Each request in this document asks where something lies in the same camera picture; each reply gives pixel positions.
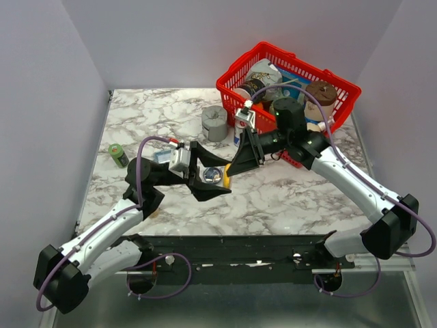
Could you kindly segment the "round yellow pill container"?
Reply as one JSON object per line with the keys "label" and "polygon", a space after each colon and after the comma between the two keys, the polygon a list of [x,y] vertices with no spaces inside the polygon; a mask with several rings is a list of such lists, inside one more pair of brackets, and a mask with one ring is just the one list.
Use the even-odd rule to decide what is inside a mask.
{"label": "round yellow pill container", "polygon": [[226,166],[223,169],[223,187],[230,189],[231,188],[231,177],[228,174],[228,170],[230,168],[231,164],[226,164]]}

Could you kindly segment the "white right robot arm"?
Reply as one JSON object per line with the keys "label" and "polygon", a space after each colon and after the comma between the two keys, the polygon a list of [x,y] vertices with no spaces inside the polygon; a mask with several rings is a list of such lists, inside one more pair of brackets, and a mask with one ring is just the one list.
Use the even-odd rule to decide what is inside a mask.
{"label": "white right robot arm", "polygon": [[315,262],[331,267],[348,254],[371,253],[388,260],[415,233],[418,200],[398,196],[347,160],[321,132],[307,129],[304,109],[293,98],[273,103],[277,127],[259,134],[246,128],[227,173],[235,176],[258,168],[267,154],[285,150],[295,161],[333,183],[368,218],[368,227],[331,232],[314,251]]}

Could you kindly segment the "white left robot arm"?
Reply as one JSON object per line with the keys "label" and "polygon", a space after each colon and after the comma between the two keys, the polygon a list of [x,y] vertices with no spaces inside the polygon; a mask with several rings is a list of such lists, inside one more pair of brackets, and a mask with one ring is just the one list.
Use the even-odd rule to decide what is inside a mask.
{"label": "white left robot arm", "polygon": [[67,314],[85,299],[92,287],[116,272],[143,270],[150,265],[150,251],[122,235],[158,209],[164,198],[157,189],[159,186],[186,185],[199,202],[230,193],[226,187],[202,182],[197,166],[198,163],[204,167],[225,166],[228,160],[212,154],[196,141],[186,148],[174,139],[157,140],[172,146],[169,162],[151,161],[138,151],[127,166],[128,188],[113,208],[71,241],[60,247],[48,245],[40,252],[33,280],[38,290],[38,311],[57,308]]}

